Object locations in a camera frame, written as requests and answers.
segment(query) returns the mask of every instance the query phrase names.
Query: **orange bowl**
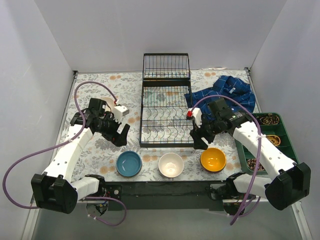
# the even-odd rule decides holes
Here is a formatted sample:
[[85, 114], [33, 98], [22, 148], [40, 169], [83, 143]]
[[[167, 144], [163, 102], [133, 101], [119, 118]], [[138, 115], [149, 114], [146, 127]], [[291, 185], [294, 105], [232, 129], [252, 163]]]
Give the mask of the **orange bowl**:
[[205, 170], [216, 173], [225, 168], [227, 158], [223, 151], [211, 147], [201, 154], [200, 163]]

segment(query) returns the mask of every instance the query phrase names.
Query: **green organizer tray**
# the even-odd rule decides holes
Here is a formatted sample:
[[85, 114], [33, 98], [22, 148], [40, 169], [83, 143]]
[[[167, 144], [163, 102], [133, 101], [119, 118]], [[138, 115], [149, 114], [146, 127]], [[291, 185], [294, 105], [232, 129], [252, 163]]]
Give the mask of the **green organizer tray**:
[[[259, 117], [265, 114], [268, 114], [269, 112], [264, 113], [253, 113], [253, 116]], [[295, 150], [292, 146], [292, 143], [290, 141], [290, 138], [288, 136], [286, 127], [284, 125], [284, 122], [281, 118], [281, 116], [278, 113], [270, 112], [271, 114], [277, 115], [279, 117], [279, 124], [276, 125], [260, 125], [262, 134], [265, 135], [277, 135], [281, 139], [281, 143], [276, 148], [279, 149], [284, 155], [286, 155], [288, 158], [292, 159], [296, 163], [299, 164], [297, 155], [295, 153]], [[249, 152], [249, 150], [243, 146], [239, 141], [235, 141], [235, 145], [239, 154], [239, 160], [241, 164], [241, 169], [243, 172], [252, 175], [254, 173], [253, 170], [251, 170], [247, 165], [248, 159], [254, 159], [255, 157]], [[257, 175], [266, 175], [268, 174], [267, 171], [258, 171]]]

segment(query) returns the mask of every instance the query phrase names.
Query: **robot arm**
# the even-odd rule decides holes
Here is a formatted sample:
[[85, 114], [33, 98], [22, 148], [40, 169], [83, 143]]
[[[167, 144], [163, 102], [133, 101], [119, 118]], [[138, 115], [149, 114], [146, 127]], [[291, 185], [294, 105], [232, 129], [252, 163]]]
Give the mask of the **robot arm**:
[[[77, 201], [88, 195], [104, 195], [101, 185], [105, 182], [99, 175], [86, 175], [72, 182], [72, 173], [76, 163], [94, 133], [98, 132], [115, 146], [127, 145], [127, 134], [130, 126], [126, 124], [121, 133], [118, 128], [122, 118], [129, 113], [125, 106], [117, 105], [112, 112], [105, 111], [107, 103], [101, 99], [91, 98], [88, 108], [82, 110], [85, 116], [85, 128], [69, 144], [61, 147], [50, 165], [42, 174], [35, 174], [31, 186], [36, 205], [39, 208], [71, 213]], [[66, 141], [76, 135], [83, 125], [80, 113], [71, 120]]]
[[[297, 164], [267, 138], [258, 135], [258, 129], [250, 116], [241, 111], [233, 112], [223, 98], [208, 106], [215, 120], [203, 117], [199, 108], [195, 108], [192, 115], [188, 116], [193, 118], [195, 123], [190, 132], [195, 149], [208, 148], [202, 138], [212, 143], [216, 134], [228, 132], [257, 157], [258, 138], [261, 138], [260, 163], [269, 178], [256, 177], [250, 194], [267, 198], [278, 210], [285, 209], [309, 194], [311, 170], [307, 164]], [[223, 195], [237, 196], [247, 192], [251, 178], [244, 172], [231, 175], [222, 188]]]

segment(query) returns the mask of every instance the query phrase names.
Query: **white wall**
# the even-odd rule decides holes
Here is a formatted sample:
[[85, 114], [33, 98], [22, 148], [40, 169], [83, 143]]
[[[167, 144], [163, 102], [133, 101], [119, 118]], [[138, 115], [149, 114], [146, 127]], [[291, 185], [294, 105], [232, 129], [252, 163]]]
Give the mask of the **white wall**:
[[312, 237], [320, 239], [320, 1], [288, 0], [252, 67], [264, 112], [278, 112], [301, 162], [311, 167], [302, 201]]
[[73, 70], [142, 70], [186, 52], [192, 69], [250, 67], [286, 0], [35, 0]]
[[[19, 158], [54, 145], [72, 84], [72, 70], [33, 0], [0, 0], [0, 179]], [[52, 152], [13, 169], [7, 187], [28, 205], [31, 178]], [[28, 210], [0, 191], [0, 239], [22, 236]]]

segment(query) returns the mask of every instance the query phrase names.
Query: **bowl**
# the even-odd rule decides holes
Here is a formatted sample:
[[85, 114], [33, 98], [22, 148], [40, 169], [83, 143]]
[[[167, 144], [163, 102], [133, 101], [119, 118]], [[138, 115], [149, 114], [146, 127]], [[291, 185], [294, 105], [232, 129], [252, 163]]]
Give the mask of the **bowl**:
[[115, 100], [110, 97], [102, 97], [101, 99], [106, 101], [106, 103], [107, 103], [107, 106], [105, 106], [105, 112], [106, 111], [112, 112], [112, 110], [115, 107]]
[[185, 164], [182, 158], [175, 153], [166, 153], [158, 163], [160, 173], [168, 178], [179, 176], [184, 170]]
[[211, 147], [201, 154], [200, 163], [208, 172], [217, 173], [225, 168], [227, 158], [223, 151]]
[[116, 170], [124, 177], [133, 177], [137, 175], [142, 167], [140, 156], [134, 151], [125, 151], [121, 153], [116, 160]]

